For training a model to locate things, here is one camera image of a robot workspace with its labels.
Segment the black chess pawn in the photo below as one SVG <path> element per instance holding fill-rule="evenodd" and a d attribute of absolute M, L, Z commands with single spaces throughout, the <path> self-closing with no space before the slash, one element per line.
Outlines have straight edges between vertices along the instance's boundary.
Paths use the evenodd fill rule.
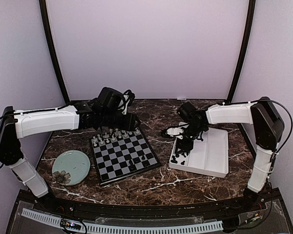
<path fill-rule="evenodd" d="M 129 164 L 130 164 L 129 169 L 130 169 L 131 171 L 134 170 L 134 164 L 133 164 L 133 161 L 132 161 L 132 160 L 129 161 Z"/>

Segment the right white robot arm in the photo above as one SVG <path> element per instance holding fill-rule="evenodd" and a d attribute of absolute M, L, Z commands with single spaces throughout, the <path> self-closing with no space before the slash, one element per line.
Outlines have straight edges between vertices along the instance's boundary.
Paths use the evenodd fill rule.
<path fill-rule="evenodd" d="M 197 109 L 190 102 L 182 104 L 178 115 L 182 121 L 164 134 L 175 138 L 169 158 L 173 169 L 224 178 L 229 172 L 229 137 L 225 130 L 211 128 L 221 123 L 253 125 L 256 157 L 251 177 L 239 207 L 249 212 L 258 204 L 258 196 L 273 172 L 285 128 L 276 102 L 268 97 L 241 103 L 215 104 Z"/>

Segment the white plastic tray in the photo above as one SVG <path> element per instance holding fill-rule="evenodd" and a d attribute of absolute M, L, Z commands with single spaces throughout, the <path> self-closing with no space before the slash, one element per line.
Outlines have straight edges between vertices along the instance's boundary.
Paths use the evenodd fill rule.
<path fill-rule="evenodd" d="M 169 167 L 200 175 L 224 178 L 229 172 L 228 132 L 209 128 L 207 132 L 203 133 L 202 137 L 204 141 L 194 141 L 194 147 L 189 152 L 186 166 L 169 162 Z M 173 150 L 177 148 L 177 139 L 180 138 L 175 139 L 171 155 Z"/>

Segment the black and white chessboard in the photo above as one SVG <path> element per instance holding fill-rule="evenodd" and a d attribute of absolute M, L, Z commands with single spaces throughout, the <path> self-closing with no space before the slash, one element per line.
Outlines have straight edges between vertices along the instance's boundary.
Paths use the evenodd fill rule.
<path fill-rule="evenodd" d="M 93 146 L 92 138 L 89 139 L 93 161 L 99 183 L 101 186 L 110 184 L 133 176 L 144 173 L 161 166 L 161 163 L 150 146 L 145 134 L 140 127 L 133 132 L 125 130 L 113 130 L 95 136 L 103 137 L 104 145 Z M 132 160 L 134 170 L 130 170 L 129 161 Z"/>

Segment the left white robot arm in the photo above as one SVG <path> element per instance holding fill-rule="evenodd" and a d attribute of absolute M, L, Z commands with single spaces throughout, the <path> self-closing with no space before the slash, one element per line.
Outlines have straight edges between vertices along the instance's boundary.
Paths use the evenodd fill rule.
<path fill-rule="evenodd" d="M 65 107 L 40 110 L 4 109 L 0 117 L 0 162 L 7 166 L 25 184 L 40 205 L 49 213 L 59 209 L 59 201 L 52 196 L 46 181 L 28 161 L 22 151 L 20 139 L 59 130 L 98 129 L 100 127 L 135 131 L 139 117 L 127 110 L 96 109 L 81 101 Z"/>

